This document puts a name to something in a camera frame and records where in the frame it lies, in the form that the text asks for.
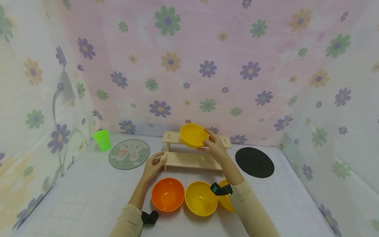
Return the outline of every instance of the hand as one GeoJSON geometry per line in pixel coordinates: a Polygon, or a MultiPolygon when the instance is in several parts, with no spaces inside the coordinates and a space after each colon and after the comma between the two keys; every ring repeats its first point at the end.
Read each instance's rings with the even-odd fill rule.
{"type": "Polygon", "coordinates": [[[155,153],[146,161],[145,170],[143,171],[141,180],[150,182],[158,174],[159,170],[167,162],[167,158],[162,160],[161,158],[157,158],[158,156],[161,156],[163,154],[163,151],[155,153]]]}
{"type": "Polygon", "coordinates": [[[203,141],[203,143],[208,148],[199,148],[198,150],[209,153],[212,158],[219,164],[222,164],[225,160],[230,159],[230,156],[226,153],[225,147],[222,144],[221,138],[219,138],[209,129],[204,130],[209,134],[209,140],[203,141]]]}

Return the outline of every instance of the black circle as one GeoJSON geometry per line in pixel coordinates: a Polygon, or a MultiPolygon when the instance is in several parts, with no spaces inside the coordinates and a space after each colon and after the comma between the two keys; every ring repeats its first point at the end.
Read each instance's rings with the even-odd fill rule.
{"type": "Polygon", "coordinates": [[[274,173],[271,159],[263,151],[252,147],[239,149],[236,162],[246,174],[257,178],[267,178],[274,173]]]}

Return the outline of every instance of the sleeve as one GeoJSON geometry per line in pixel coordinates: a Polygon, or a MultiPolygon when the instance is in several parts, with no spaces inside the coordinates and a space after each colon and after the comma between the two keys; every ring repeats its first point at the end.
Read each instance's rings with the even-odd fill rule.
{"type": "Polygon", "coordinates": [[[138,237],[142,229],[141,210],[132,204],[126,205],[117,219],[109,237],[138,237]]]}
{"type": "Polygon", "coordinates": [[[279,237],[274,223],[249,184],[244,181],[239,185],[232,185],[232,190],[230,201],[247,234],[250,237],[279,237]]]}

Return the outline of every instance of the green cup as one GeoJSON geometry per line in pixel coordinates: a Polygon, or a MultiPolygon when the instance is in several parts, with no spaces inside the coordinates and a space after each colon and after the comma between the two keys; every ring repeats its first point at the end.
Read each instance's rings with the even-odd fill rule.
{"type": "Polygon", "coordinates": [[[102,151],[111,149],[111,140],[109,139],[109,132],[107,130],[95,132],[94,139],[102,151]]]}

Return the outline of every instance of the wooden rack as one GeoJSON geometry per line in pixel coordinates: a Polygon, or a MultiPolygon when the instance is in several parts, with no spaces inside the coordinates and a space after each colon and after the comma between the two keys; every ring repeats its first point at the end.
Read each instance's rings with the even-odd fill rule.
{"type": "MultiPolygon", "coordinates": [[[[232,144],[228,137],[219,136],[224,144],[225,150],[231,149],[232,144]]],[[[172,167],[184,167],[184,168],[197,168],[205,170],[218,170],[222,173],[222,168],[210,155],[199,155],[192,153],[181,153],[170,151],[171,144],[183,144],[179,132],[165,131],[162,143],[166,143],[166,151],[164,152],[164,158],[167,158],[167,162],[164,165],[164,172],[167,171],[168,166],[172,167]]]]}

